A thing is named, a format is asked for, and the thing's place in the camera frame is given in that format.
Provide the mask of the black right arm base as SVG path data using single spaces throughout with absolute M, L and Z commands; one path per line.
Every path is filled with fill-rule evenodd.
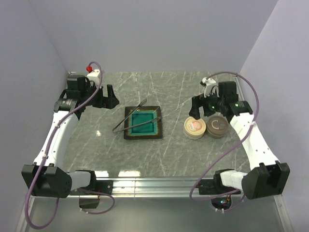
M 213 179 L 203 179 L 197 186 L 199 195 L 220 195 L 223 193 L 231 192 L 231 194 L 222 195 L 211 199 L 211 205 L 215 210 L 227 210 L 232 206 L 233 194 L 241 194 L 240 190 L 236 190 L 232 187 L 218 187 Z

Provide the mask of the teal square ceramic plate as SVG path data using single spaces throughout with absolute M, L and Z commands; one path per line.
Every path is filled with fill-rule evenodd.
M 153 119 L 162 117 L 160 106 L 141 106 L 124 122 L 125 140 L 162 139 L 162 121 L 152 122 Z

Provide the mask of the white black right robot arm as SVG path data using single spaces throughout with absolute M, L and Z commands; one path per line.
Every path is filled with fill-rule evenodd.
M 250 164 L 248 173 L 232 169 L 218 170 L 213 177 L 215 194 L 242 191 L 248 199 L 281 195 L 290 168 L 281 163 L 265 142 L 247 101 L 240 101 L 234 81 L 217 83 L 212 78 L 200 82 L 204 93 L 192 97 L 189 115 L 200 119 L 200 107 L 205 116 L 221 113 L 238 135 Z

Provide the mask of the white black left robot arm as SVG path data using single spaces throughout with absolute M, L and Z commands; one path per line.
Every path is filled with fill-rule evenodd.
M 22 177 L 28 187 L 27 196 L 66 198 L 71 191 L 81 188 L 93 194 L 98 188 L 94 171 L 65 172 L 65 152 L 86 107 L 113 109 L 119 104 L 112 85 L 107 85 L 103 96 L 102 72 L 93 70 L 86 76 L 71 75 L 67 88 L 54 106 L 53 121 L 41 151 L 30 165 L 24 165 Z

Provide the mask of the aluminium rail frame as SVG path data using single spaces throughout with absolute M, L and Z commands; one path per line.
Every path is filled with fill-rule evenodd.
M 98 177 L 112 180 L 113 203 L 103 210 L 84 210 L 78 197 L 32 196 L 31 221 L 50 224 L 47 232 L 291 232 L 281 195 L 250 200 L 232 195 L 232 206 L 215 210 L 199 195 L 195 177 Z

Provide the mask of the white red-rimmed steel container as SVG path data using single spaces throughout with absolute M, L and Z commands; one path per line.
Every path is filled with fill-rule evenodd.
M 190 140 L 198 140 L 204 135 L 205 130 L 191 131 L 184 128 L 183 133 Z

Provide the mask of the brown round lid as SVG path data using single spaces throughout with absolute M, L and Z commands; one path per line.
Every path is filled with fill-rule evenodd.
M 228 121 L 222 116 L 211 116 L 207 121 L 207 128 L 228 129 Z

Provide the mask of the cream round lid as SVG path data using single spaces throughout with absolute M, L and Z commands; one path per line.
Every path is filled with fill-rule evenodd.
M 203 119 L 194 119 L 193 117 L 188 117 L 184 122 L 184 128 L 191 131 L 206 131 L 206 123 Z

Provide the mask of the brown-rimmed steel container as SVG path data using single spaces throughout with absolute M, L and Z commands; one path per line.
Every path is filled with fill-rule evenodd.
M 218 130 L 215 128 L 206 129 L 207 135 L 215 139 L 223 138 L 227 134 L 227 132 L 228 132 L 228 129 L 223 129 L 223 130 Z

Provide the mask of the steel serving tongs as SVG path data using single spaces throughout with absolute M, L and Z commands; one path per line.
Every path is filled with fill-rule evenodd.
M 159 131 L 161 120 L 160 106 L 145 106 L 147 99 L 135 107 L 126 107 L 125 118 L 119 122 L 112 132 L 127 131 L 129 135 L 153 135 Z

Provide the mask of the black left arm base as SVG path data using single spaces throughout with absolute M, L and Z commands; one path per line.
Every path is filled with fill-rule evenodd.
M 78 197 L 79 207 L 84 210 L 95 210 L 103 206 L 103 210 L 109 208 L 113 200 L 107 195 L 112 195 L 112 180 L 97 180 L 94 187 L 82 187 L 70 192 L 69 197 Z

